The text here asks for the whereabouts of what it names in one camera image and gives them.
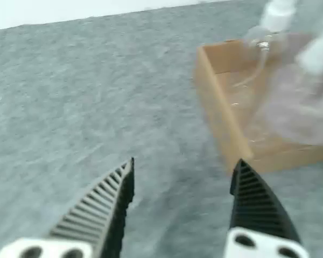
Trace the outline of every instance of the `white wall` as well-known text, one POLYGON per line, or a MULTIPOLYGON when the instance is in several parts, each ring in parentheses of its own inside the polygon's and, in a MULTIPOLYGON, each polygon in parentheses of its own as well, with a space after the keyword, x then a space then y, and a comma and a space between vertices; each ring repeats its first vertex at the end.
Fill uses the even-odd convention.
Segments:
POLYGON ((0 29, 222 0, 0 0, 0 29))

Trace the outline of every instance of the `white object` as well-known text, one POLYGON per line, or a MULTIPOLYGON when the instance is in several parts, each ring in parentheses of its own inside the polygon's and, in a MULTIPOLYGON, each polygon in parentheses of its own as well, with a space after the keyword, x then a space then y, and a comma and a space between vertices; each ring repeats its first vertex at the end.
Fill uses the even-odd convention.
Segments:
POLYGON ((309 258, 297 242, 242 227, 228 232, 223 258, 309 258))
POLYGON ((261 27, 275 33, 285 31, 296 12, 297 0, 272 0, 265 8, 261 17, 261 27))
POLYGON ((299 66, 315 76, 323 75, 323 34, 313 40, 297 57, 299 66))
POLYGON ((90 244, 81 241, 63 239, 28 239, 21 238, 5 246, 0 251, 0 258, 91 258, 90 244))

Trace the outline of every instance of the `transparent plastic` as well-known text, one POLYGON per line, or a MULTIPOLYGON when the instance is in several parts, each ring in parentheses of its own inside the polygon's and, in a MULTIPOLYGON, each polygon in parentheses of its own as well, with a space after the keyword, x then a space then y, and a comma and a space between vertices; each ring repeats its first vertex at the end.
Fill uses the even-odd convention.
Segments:
POLYGON ((251 28, 243 38, 246 62, 257 61, 254 71, 247 77, 242 73, 231 74, 230 103, 235 108, 248 108, 254 101, 253 92, 250 89, 255 78, 264 69, 268 58, 281 55, 287 49, 286 36, 283 33, 271 33, 261 26, 251 28))
POLYGON ((250 127, 248 137, 260 142, 274 132, 289 142, 323 145, 323 76, 290 64, 274 74, 269 96, 256 114, 259 129, 250 127))

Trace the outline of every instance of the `gray felt surface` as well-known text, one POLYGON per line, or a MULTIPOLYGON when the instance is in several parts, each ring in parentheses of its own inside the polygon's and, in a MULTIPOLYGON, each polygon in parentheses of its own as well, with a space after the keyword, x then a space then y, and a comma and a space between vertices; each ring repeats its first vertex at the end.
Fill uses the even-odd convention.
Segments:
MULTIPOLYGON (((263 2, 1 30, 0 247, 46 233, 134 156, 122 257, 221 257, 232 198, 192 85, 195 49, 241 37, 263 2)), ((323 163, 264 178, 323 257, 323 163)))

